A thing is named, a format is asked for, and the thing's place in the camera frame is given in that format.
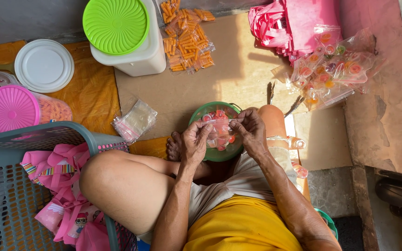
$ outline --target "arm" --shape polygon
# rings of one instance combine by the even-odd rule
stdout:
[[[242,111],[233,127],[241,135],[249,156],[259,164],[271,187],[277,207],[287,228],[306,251],[341,248],[332,232],[312,205],[288,179],[266,144],[265,123],[254,109]]]
[[[175,185],[154,227],[151,251],[179,251],[187,242],[190,188],[197,166],[204,158],[206,139],[212,126],[201,129],[193,122],[182,134],[181,165]]]

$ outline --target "white shorts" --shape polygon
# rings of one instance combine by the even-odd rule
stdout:
[[[289,180],[296,185],[297,174],[291,164],[288,150],[281,147],[271,147],[269,151],[285,170]],[[226,181],[209,186],[197,185],[192,182],[188,208],[188,227],[190,228],[201,216],[234,194],[275,202],[271,187],[269,187],[263,172],[255,160],[249,157],[246,152],[240,156],[234,174]],[[153,231],[150,231],[138,237],[146,243],[151,243],[152,236]]]

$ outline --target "gray plastic basket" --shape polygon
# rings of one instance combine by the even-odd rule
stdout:
[[[128,152],[118,136],[89,132],[75,122],[54,122],[0,133],[0,251],[65,250],[34,216],[51,200],[43,186],[29,180],[20,162],[26,151],[51,151],[57,144],[87,142],[91,156],[109,149]],[[105,216],[111,251],[137,250],[136,237]]]

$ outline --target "cartoon girl print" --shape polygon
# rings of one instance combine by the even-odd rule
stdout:
[[[75,225],[77,225],[79,227],[76,230],[76,232],[78,234],[80,234],[82,232],[82,229],[87,222],[87,216],[88,216],[88,212],[77,214],[77,218],[75,219]]]
[[[97,216],[98,216],[101,212],[102,212],[102,211],[100,211],[100,210],[97,210],[96,212],[94,212],[94,214],[92,215],[92,221],[95,222]],[[102,219],[100,220],[99,223],[102,224],[102,225],[106,225],[106,223],[105,223],[105,216],[102,217]]]

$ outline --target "hand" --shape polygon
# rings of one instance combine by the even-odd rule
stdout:
[[[232,121],[230,126],[240,134],[244,149],[255,158],[269,152],[266,144],[265,123],[255,109],[246,109]]]
[[[194,121],[182,133],[181,165],[196,167],[205,156],[207,135],[212,130],[212,125],[201,126],[201,122]]]

